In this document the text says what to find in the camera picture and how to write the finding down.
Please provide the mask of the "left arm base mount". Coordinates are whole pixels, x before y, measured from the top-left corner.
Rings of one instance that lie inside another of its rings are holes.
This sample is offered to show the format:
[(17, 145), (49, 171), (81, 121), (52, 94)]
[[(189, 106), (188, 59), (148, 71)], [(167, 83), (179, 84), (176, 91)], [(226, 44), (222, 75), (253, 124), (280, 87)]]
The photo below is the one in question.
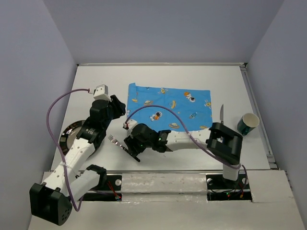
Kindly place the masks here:
[(108, 174), (104, 185), (98, 185), (87, 192), (83, 201), (116, 202), (122, 200), (122, 175)]

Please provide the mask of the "steel fork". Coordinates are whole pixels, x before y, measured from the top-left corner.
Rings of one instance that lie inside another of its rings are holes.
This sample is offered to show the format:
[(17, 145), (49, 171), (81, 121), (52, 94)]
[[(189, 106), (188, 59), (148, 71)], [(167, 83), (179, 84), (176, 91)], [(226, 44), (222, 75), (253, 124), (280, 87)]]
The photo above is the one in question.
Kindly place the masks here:
[(129, 150), (121, 143), (119, 142), (116, 138), (114, 138), (112, 135), (108, 136), (108, 139), (116, 146), (120, 147), (121, 149), (123, 149), (126, 152), (129, 152)]

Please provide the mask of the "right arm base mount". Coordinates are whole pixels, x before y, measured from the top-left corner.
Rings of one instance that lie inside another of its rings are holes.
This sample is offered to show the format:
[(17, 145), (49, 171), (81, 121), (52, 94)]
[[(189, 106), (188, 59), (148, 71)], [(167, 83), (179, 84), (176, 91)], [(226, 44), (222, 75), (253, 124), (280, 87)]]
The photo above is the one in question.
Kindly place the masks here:
[(252, 201), (245, 174), (239, 174), (236, 181), (226, 180), (222, 174), (209, 174), (206, 179), (208, 201)]

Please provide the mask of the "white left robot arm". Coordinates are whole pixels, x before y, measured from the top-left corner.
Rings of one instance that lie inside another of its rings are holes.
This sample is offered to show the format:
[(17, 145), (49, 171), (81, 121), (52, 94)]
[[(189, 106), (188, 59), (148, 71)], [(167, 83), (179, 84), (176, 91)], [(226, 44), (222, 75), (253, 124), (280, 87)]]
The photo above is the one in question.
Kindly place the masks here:
[(124, 114), (125, 104), (115, 95), (93, 101), (89, 117), (62, 162), (41, 184), (35, 183), (30, 188), (32, 215), (61, 226), (77, 201), (91, 189), (101, 189), (106, 185), (106, 169), (101, 166), (91, 164), (81, 175), (78, 172), (100, 147), (111, 121)]

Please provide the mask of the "blue space-print cloth placemat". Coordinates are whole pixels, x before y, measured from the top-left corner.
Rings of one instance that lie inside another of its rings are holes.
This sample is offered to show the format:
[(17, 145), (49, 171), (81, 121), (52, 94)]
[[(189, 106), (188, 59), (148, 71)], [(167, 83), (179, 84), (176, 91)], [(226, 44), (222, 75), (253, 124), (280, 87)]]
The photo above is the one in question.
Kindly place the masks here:
[(209, 90), (155, 88), (129, 84), (127, 116), (143, 106), (145, 108), (135, 113), (132, 119), (146, 124), (155, 131), (184, 131), (182, 124), (173, 114), (182, 120), (188, 131), (207, 129), (213, 123)]

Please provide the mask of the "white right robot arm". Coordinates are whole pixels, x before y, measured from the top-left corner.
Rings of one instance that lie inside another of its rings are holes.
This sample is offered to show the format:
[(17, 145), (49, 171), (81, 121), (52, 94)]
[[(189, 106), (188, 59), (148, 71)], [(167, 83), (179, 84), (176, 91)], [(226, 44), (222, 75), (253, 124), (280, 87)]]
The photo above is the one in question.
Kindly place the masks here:
[(224, 187), (231, 188), (238, 183), (243, 137), (221, 123), (213, 123), (209, 129), (191, 132), (156, 132), (146, 124), (129, 120), (123, 128), (128, 131), (124, 142), (129, 155), (134, 159), (145, 149), (160, 153), (201, 149), (223, 164), (221, 183)]

